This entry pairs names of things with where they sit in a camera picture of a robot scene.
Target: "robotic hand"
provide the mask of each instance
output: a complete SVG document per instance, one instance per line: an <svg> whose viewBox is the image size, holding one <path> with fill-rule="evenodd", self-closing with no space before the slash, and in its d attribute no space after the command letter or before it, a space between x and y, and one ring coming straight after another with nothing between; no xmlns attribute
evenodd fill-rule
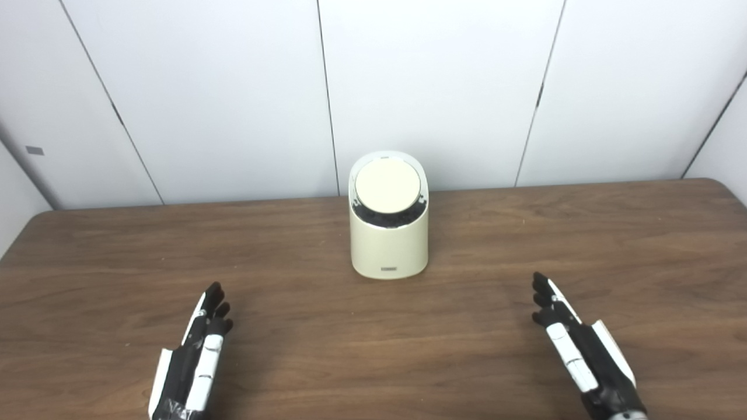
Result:
<svg viewBox="0 0 747 420"><path fill-rule="evenodd" d="M648 420L636 378L602 321L584 324L552 280L534 273L532 319L542 325L593 420Z"/></svg>
<svg viewBox="0 0 747 420"><path fill-rule="evenodd" d="M214 282L197 302L182 345L163 349L148 403L151 420L203 420L210 398L223 337L233 327L225 319L230 305Z"/></svg>

